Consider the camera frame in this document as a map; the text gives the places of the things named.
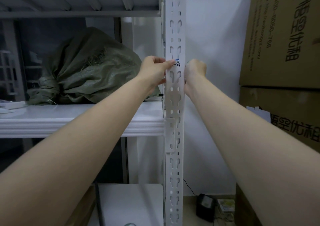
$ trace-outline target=stacked cardboard boxes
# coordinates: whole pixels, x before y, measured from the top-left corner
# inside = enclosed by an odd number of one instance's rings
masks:
[[[320,152],[320,0],[251,0],[240,100]],[[240,187],[235,223],[261,225]]]

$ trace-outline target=metal rack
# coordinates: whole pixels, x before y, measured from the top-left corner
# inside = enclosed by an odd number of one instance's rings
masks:
[[[8,49],[15,57],[14,65],[16,68],[14,72],[17,80],[15,80],[14,93],[16,100],[24,100],[25,97],[22,88],[22,73],[17,68],[21,66],[21,60],[19,59],[17,33],[14,30],[13,18],[161,16],[162,55],[167,60],[176,59],[177,62],[173,68],[166,72],[167,82],[164,89],[164,103],[162,104],[164,125],[160,124],[162,121],[158,121],[156,125],[162,130],[157,130],[154,133],[144,133],[140,128],[139,132],[147,136],[164,136],[164,221],[166,226],[182,226],[185,0],[156,0],[156,4],[154,0],[145,0],[145,2],[143,0],[114,0],[114,4],[107,0],[82,0],[84,3],[82,7],[79,7],[81,4],[78,4],[78,6],[74,4],[80,3],[80,0],[16,0],[20,5],[16,4],[12,7],[9,3],[13,0],[5,1],[0,4],[0,18],[4,19],[4,32],[8,33],[7,38],[11,40],[9,44],[7,43]],[[8,89],[9,83],[9,80],[6,79],[5,84],[8,85]]]

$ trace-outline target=white metal shelving unit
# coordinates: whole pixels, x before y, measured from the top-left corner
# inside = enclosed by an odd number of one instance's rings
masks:
[[[137,226],[150,225],[150,223],[153,225],[164,223],[167,226],[182,225],[185,15],[185,0],[0,0],[0,19],[2,19],[8,49],[13,56],[13,62],[1,68],[16,68],[17,82],[12,90],[12,93],[16,94],[16,100],[24,100],[25,97],[21,90],[22,74],[17,68],[21,65],[21,60],[18,55],[18,34],[14,30],[14,18],[158,16],[162,19],[162,54],[167,60],[176,59],[178,62],[166,73],[164,103],[160,101],[142,103],[123,136],[164,136],[163,187],[150,185],[145,190],[137,185],[121,185],[122,189],[114,185],[105,187],[104,192],[100,192],[106,200],[104,205],[108,213],[105,217],[114,215],[114,213],[110,214],[108,205],[112,204],[112,200],[117,200],[116,196],[110,197],[110,194],[106,194],[107,191],[119,196],[128,191],[135,195],[141,192],[142,199],[137,199],[138,204],[142,201],[152,202],[153,199],[158,202],[160,193],[164,209],[163,206],[159,207],[159,204],[153,203],[149,204],[150,207],[145,206],[144,209],[149,214],[148,217],[150,215],[152,217],[154,213],[154,220],[155,218],[158,220],[148,221],[143,216],[136,217],[138,221],[142,220],[140,224],[137,223]],[[6,85],[9,87],[10,82],[6,81]],[[0,115],[0,138],[46,137],[91,106],[32,106],[18,109],[15,113],[2,114]],[[159,212],[160,214],[164,212],[162,221],[157,216]],[[97,225],[94,217],[91,218],[90,225]]]

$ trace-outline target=hand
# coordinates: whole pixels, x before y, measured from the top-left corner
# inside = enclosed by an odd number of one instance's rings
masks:
[[[190,97],[191,88],[194,85],[194,82],[196,82],[198,78],[205,78],[206,72],[207,65],[204,62],[199,61],[198,59],[192,59],[190,62],[186,64],[184,70],[186,79],[184,91],[187,96]]]
[[[157,85],[166,82],[164,78],[166,70],[171,68],[174,62],[174,59],[166,61],[164,58],[155,56],[148,56],[143,60],[137,78],[146,81],[146,84],[150,86],[149,95],[152,94]]]

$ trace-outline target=right hand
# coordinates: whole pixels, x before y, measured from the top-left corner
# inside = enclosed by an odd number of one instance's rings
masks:
[[[184,86],[184,91],[187,96],[190,97],[191,95],[191,89],[194,86],[195,82],[198,78],[203,78],[206,76],[207,72],[207,65],[199,61],[198,59],[192,59],[186,64],[185,67],[185,78],[186,78],[186,84]]]

